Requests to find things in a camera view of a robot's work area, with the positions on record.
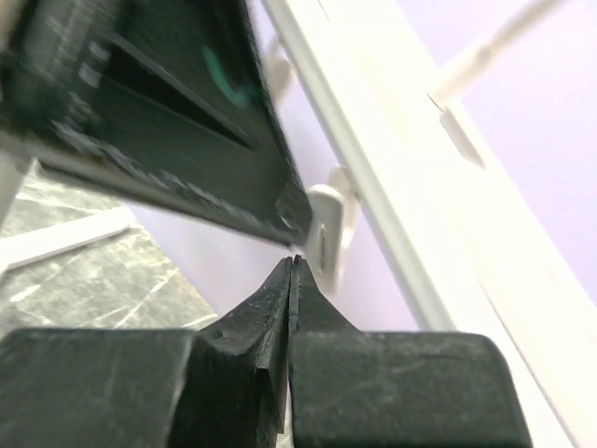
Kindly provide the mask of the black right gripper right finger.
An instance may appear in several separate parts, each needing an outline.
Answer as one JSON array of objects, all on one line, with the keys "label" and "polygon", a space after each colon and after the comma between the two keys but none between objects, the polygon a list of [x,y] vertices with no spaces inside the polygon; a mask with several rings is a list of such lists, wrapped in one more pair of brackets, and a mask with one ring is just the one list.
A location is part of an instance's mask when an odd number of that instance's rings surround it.
[{"label": "black right gripper right finger", "polygon": [[297,447],[529,447],[507,362],[466,332],[357,329],[295,258],[289,382]]}]

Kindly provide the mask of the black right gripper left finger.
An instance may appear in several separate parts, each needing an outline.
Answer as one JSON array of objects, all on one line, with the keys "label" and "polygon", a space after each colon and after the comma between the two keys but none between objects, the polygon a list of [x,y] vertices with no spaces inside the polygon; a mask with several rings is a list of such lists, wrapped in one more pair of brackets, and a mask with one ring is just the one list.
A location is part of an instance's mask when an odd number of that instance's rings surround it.
[{"label": "black right gripper left finger", "polygon": [[208,327],[11,331],[5,447],[272,447],[285,428],[291,259]]}]

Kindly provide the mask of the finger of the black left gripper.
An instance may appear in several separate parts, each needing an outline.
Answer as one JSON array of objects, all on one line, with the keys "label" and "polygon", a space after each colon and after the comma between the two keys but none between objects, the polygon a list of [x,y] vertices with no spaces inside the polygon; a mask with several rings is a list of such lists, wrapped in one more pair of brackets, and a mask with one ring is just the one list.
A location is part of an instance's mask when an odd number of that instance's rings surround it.
[{"label": "finger of the black left gripper", "polygon": [[279,245],[312,210],[244,1],[5,1],[1,147]]}]

